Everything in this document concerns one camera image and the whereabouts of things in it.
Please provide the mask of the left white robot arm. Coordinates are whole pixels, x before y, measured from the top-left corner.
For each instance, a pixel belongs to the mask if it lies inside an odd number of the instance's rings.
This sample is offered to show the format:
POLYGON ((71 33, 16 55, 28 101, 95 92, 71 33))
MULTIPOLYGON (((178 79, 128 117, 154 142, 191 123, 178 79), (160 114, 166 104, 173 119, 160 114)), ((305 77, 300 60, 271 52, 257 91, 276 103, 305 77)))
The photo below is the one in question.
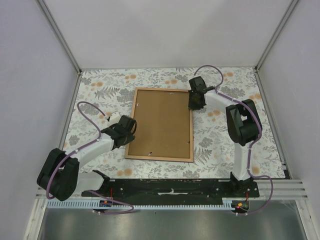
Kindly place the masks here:
POLYGON ((74 192, 94 191, 106 196, 110 192, 110 178, 99 170, 80 172, 80 169, 96 157, 132 142, 136 129, 136 120, 118 115, 110 126, 99 129, 98 135, 84 145, 71 151, 54 148, 37 177, 37 185, 46 190, 48 199, 59 201, 67 200, 74 192))

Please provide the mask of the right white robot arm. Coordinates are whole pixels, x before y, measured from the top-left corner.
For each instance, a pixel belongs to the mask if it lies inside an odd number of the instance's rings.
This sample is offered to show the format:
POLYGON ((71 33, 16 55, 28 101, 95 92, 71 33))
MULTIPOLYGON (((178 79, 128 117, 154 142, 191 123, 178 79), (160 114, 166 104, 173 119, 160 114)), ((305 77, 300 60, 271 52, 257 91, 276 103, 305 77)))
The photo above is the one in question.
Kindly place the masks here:
POLYGON ((235 197, 242 196, 253 184, 253 177, 248 173, 250 153, 253 143, 262 135, 262 124, 253 100, 239 101, 216 91, 213 86, 206 86, 202 77, 189 81, 188 108, 192 111, 210 106, 225 113, 227 132, 234 142, 234 164, 230 173, 229 191, 235 197))

